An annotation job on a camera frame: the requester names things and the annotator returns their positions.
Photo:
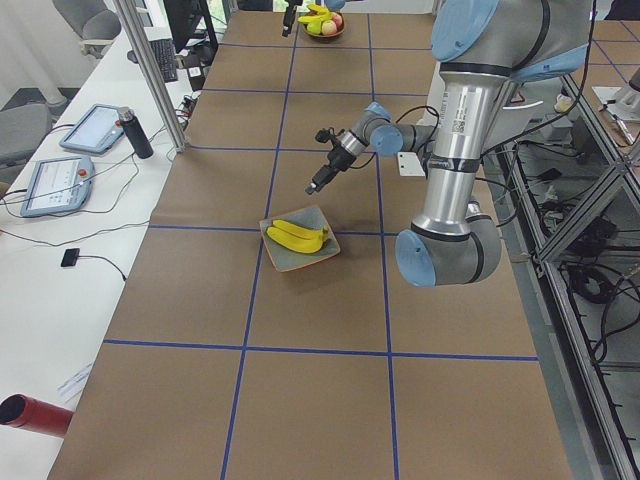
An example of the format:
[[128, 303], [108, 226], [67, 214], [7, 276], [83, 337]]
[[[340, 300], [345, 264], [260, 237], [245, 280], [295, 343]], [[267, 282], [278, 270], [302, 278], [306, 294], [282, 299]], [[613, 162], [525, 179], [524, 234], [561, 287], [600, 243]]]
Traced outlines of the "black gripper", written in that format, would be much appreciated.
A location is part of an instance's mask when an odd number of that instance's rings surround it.
[[307, 194], [320, 192], [339, 172], [349, 169], [356, 160], [356, 155], [349, 147], [350, 141], [355, 139], [351, 131], [345, 130], [340, 130], [338, 133], [333, 130], [319, 130], [316, 133], [315, 140], [319, 143], [331, 142], [332, 149], [327, 154], [328, 163], [317, 171], [305, 188]]

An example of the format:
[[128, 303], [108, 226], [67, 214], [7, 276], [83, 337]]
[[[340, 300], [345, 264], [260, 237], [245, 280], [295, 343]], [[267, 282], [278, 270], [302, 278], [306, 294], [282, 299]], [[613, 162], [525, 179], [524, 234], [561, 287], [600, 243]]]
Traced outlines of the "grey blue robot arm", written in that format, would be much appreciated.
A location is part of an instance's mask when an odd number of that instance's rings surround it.
[[330, 127], [316, 133], [320, 143], [330, 142], [327, 163], [312, 177], [305, 192], [320, 192], [338, 173], [350, 169], [356, 159], [369, 147], [379, 156], [393, 156], [399, 152], [419, 153], [436, 137], [437, 126], [397, 123], [377, 102], [370, 103], [349, 129]]
[[589, 45], [590, 1], [447, 1], [432, 30], [445, 88], [427, 161], [422, 212], [395, 241], [398, 269], [419, 287], [490, 276], [502, 247], [472, 201], [476, 173], [503, 86], [571, 73]]

